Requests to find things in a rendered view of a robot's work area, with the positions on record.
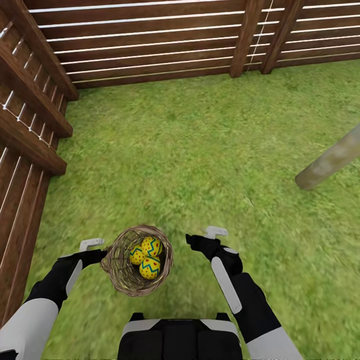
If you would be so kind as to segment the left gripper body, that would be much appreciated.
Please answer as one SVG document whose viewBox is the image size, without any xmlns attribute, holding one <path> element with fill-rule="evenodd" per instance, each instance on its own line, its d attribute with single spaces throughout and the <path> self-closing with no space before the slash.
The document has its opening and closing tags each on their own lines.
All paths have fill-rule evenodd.
<svg viewBox="0 0 360 360">
<path fill-rule="evenodd" d="M 98 264 L 101 260 L 101 249 L 91 250 L 91 251 L 84 251 L 79 252 L 79 254 L 82 254 L 86 257 L 87 263 L 85 265 L 85 268 L 91 264 Z"/>
</svg>

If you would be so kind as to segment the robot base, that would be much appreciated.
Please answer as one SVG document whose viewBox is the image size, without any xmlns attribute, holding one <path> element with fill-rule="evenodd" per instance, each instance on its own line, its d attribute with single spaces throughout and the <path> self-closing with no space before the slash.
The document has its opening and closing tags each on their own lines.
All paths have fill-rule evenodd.
<svg viewBox="0 0 360 360">
<path fill-rule="evenodd" d="M 125 325 L 117 360 L 243 360 L 237 327 L 226 312 L 217 319 L 143 319 Z"/>
</svg>

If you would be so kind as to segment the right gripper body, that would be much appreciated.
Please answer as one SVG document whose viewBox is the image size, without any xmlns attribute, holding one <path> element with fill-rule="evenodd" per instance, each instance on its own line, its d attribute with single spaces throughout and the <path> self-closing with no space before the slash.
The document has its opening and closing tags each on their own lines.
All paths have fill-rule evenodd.
<svg viewBox="0 0 360 360">
<path fill-rule="evenodd" d="M 191 241 L 191 249 L 193 251 L 200 251 L 206 256 L 206 250 L 207 250 L 208 246 L 211 245 L 212 243 L 217 243 L 220 245 L 221 240 L 219 240 L 217 238 L 209 239 L 205 236 L 193 235 L 192 241 Z"/>
</svg>

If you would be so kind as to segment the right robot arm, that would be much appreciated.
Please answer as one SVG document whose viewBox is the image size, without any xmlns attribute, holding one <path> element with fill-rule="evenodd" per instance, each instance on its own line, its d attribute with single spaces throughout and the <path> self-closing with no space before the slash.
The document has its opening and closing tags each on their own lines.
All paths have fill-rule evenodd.
<svg viewBox="0 0 360 360">
<path fill-rule="evenodd" d="M 228 236 L 226 228 L 208 226 L 205 236 L 186 234 L 193 251 L 202 252 L 235 317 L 252 360 L 304 360 L 267 303 L 262 289 L 248 273 L 243 273 L 239 253 L 221 245 L 218 236 Z"/>
</svg>

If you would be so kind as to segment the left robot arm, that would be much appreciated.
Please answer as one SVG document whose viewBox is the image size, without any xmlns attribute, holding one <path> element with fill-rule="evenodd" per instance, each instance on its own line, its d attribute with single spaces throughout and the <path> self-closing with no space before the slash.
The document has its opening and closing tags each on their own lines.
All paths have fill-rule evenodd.
<svg viewBox="0 0 360 360">
<path fill-rule="evenodd" d="M 54 322 L 82 269 L 98 264 L 107 250 L 90 250 L 104 245 L 104 238 L 80 242 L 79 253 L 61 256 L 42 281 L 31 289 L 29 297 L 0 329 L 0 360 L 40 360 Z"/>
</svg>

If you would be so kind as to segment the wicker basket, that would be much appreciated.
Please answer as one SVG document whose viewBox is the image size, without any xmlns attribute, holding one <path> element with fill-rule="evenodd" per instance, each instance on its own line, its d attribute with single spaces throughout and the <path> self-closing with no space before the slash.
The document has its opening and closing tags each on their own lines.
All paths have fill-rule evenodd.
<svg viewBox="0 0 360 360">
<path fill-rule="evenodd" d="M 160 240 L 164 251 L 164 261 L 160 273 L 156 278 L 153 279 L 144 278 L 139 273 L 138 269 L 134 264 L 129 264 L 129 273 L 124 278 L 125 280 L 128 280 L 130 284 L 127 284 L 124 287 L 117 282 L 119 274 L 117 273 L 116 267 L 113 264 L 113 254 L 116 253 L 118 250 L 121 250 L 121 252 L 116 257 L 115 262 L 116 264 L 118 264 L 118 267 L 120 269 L 123 268 L 124 262 L 126 261 L 125 251 L 128 247 L 124 246 L 123 242 L 121 242 L 120 244 L 118 243 L 125 237 L 126 234 L 131 232 L 134 233 L 135 236 L 137 236 L 141 240 L 144 239 L 144 236 L 154 236 L 158 240 Z M 166 277 L 170 274 L 170 269 L 173 266 L 174 261 L 173 246 L 171 245 L 167 236 L 158 227 L 145 224 L 126 228 L 122 231 L 120 236 L 115 239 L 114 243 L 110 246 L 107 246 L 104 250 L 107 251 L 107 257 L 102 259 L 102 261 L 100 262 L 100 267 L 106 273 L 108 273 L 110 281 L 113 284 L 114 288 L 118 292 L 124 293 L 130 298 L 143 297 L 151 294 L 152 292 L 155 292 L 163 284 Z M 142 282 L 143 284 L 140 287 L 135 288 L 135 290 L 133 291 L 134 287 L 138 286 L 140 282 Z"/>
</svg>

